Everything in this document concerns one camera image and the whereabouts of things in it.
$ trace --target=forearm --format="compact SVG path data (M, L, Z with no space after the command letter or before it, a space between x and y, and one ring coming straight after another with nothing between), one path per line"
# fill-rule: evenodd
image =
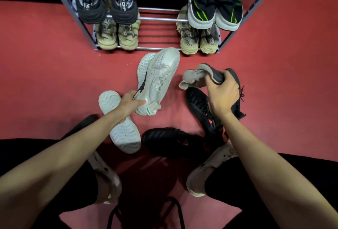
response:
M0 177L1 217L13 222L10 217L25 213L34 222L120 120L114 110Z
M245 170L277 222L286 217L294 224L310 221L309 217L303 221L302 213L317 215L316 221L321 223L320 218L324 217L325 221L328 218L337 221L335 210L291 164L257 139L232 113L224 113L221 120Z

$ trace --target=red carpet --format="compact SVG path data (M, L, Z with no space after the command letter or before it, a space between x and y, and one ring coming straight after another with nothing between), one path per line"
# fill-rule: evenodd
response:
M162 109L132 116L140 133L167 126L202 133L177 85L184 70L207 62L237 72L245 85L242 122L257 137L278 152L338 161L337 1L264 1L221 54L181 57ZM0 8L1 138L59 138L100 111L103 91L122 95L137 87L146 52L93 51L63 5L1 1ZM178 43L174 24L145 27L149 23L141 24L140 42L162 35L166 47ZM182 174L195 164L154 158L145 148L126 155L103 145L99 153L123 182L123 228L153 228L167 195L181 203L189 229L220 229L239 211L184 190ZM61 217L73 229L101 229L113 207L92 205ZM120 221L114 218L113 228L121 228ZM180 228L176 208L166 223Z

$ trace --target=hand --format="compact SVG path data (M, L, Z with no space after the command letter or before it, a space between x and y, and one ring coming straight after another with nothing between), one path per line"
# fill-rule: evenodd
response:
M127 116L129 116L131 113L135 112L136 109L144 105L146 103L145 100L133 100L134 95L136 94L136 90L132 90L122 97L119 105L116 107L116 110L120 112L122 120L119 121L119 123L122 123L125 121Z
M221 73L226 79L221 85L215 84L209 74L205 77L209 101L214 114L218 117L226 112L231 112L231 107L239 99L239 86L231 73L228 71L221 71Z

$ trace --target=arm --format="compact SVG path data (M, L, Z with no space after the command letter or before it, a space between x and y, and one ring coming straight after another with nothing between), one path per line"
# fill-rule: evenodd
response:
M214 113L236 149L257 192L281 228L337 228L338 213L291 164L257 139L231 112L238 100L238 84L227 71L215 85L206 77Z
M0 177L2 228L30 228L110 131L144 104L127 93L119 106L79 132L43 150Z

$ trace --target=shoe rack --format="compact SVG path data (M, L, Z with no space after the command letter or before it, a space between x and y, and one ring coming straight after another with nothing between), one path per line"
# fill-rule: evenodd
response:
M95 51L98 51L99 47L98 47L98 44L96 42L96 33L95 33L95 29L94 29L95 27L93 27L93 32L90 33L88 31L87 27L85 26L85 24L80 20L80 18L77 17L76 11L73 8L71 0L61 0L61 1L65 5L65 7L67 8L67 10L69 11L69 13L71 14L71 16L74 18L75 22L78 24L78 26L80 27L80 29L82 30L82 32L86 35L86 38L90 42L92 48ZM252 5L249 7L249 9L243 15L243 19L242 19L242 22L240 24L240 27L248 20L248 18L252 15L252 13L255 12L255 10L257 9L257 7L263 1L264 0L255 0L252 3ZM144 7L139 7L140 13L142 11L145 11L145 10L146 11L158 11L158 12L161 12L161 13L170 12L171 14L173 12L176 12L178 14L179 11L180 11L179 9L162 9L162 8L144 8ZM165 21L165 22L173 22L173 23L176 23L176 22L188 22L187 19L156 18L156 17L139 17L138 20L140 20L140 21ZM236 31L229 31L228 35L222 40L219 28L217 28L217 30L218 30L218 36L219 36L219 43L220 44L218 45L218 49L216 51L216 54L220 53L220 51L222 50L222 48L228 43L228 41L234 36L234 34L236 32ZM167 47L163 47L163 48L137 47L136 50L159 51L159 50L162 50L164 48L167 48Z

